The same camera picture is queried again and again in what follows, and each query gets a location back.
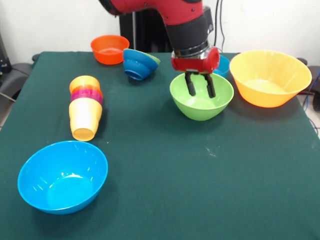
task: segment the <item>green tablecloth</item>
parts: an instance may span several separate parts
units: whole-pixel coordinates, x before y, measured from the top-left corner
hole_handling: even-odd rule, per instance
[[[0,239],[319,239],[320,141],[298,100],[263,109],[235,88],[224,112],[192,121],[171,99],[170,55],[155,55],[162,63],[143,82],[92,53],[40,56],[0,132]],[[109,174],[90,206],[50,215],[22,200],[17,177],[34,152],[73,139],[69,83],[80,75],[105,96],[91,143]]]

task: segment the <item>large yellow bowl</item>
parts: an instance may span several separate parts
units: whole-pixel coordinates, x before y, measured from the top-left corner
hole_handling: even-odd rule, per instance
[[[285,104],[312,80],[310,70],[301,61],[271,50],[238,54],[230,62],[230,72],[241,96],[264,108]]]

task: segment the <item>plastic bowl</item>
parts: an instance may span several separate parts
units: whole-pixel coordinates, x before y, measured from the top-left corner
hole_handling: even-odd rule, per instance
[[[224,78],[227,77],[229,72],[230,61],[225,56],[220,55],[219,66],[213,73],[218,74]]]
[[[91,42],[95,59],[105,65],[122,63],[124,61],[123,51],[127,49],[129,45],[129,41],[119,35],[103,35]]]
[[[32,207],[56,215],[75,213],[98,195],[108,162],[96,146],[62,141],[42,148],[23,165],[18,191]]]
[[[73,89],[71,94],[74,94],[75,92],[77,92],[79,90],[82,90],[82,89],[95,90],[96,92],[98,92],[101,95],[101,97],[104,97],[104,94],[102,93],[102,91],[99,88],[97,88],[95,86],[91,86],[91,85],[80,85],[80,86],[77,86],[75,89]]]
[[[90,98],[96,100],[101,105],[104,102],[104,98],[100,95],[100,93],[90,88],[80,88],[78,91],[74,91],[71,95],[70,102],[79,98]]]
[[[238,54],[231,60],[230,71],[241,96],[264,108],[285,104],[312,80],[310,70],[301,61],[271,50]]]
[[[189,94],[185,74],[180,74],[170,84],[173,100],[181,112],[196,121],[209,120],[221,113],[234,97],[234,88],[224,77],[211,74],[216,96],[208,95],[207,81],[202,75],[191,75],[196,95]]]
[[[125,49],[123,57],[125,74],[138,81],[149,77],[160,63],[155,56],[133,49]]]
[[[78,76],[75,79],[72,80],[72,82],[69,85],[69,91],[72,94],[72,92],[78,88],[78,87],[84,87],[84,86],[93,86],[97,89],[100,89],[100,83],[99,81],[93,77],[93,76]]]

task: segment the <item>yellow cup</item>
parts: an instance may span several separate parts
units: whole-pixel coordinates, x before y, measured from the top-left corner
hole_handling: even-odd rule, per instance
[[[72,82],[69,85],[70,93],[72,94],[73,90],[76,87],[85,86],[85,85],[91,85],[93,87],[100,89],[100,83],[95,77],[84,75],[84,76],[78,76],[72,80]]]
[[[78,141],[92,140],[98,130],[102,106],[92,98],[81,97],[69,105],[72,136]]]

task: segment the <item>orange bowl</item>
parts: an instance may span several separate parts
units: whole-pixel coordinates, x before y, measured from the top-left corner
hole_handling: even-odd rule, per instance
[[[240,95],[258,107],[279,107],[308,87],[310,70],[300,60],[271,50],[251,50],[230,62]]]
[[[95,59],[105,65],[122,63],[124,61],[124,49],[127,49],[129,45],[129,41],[119,35],[103,35],[91,42]]]

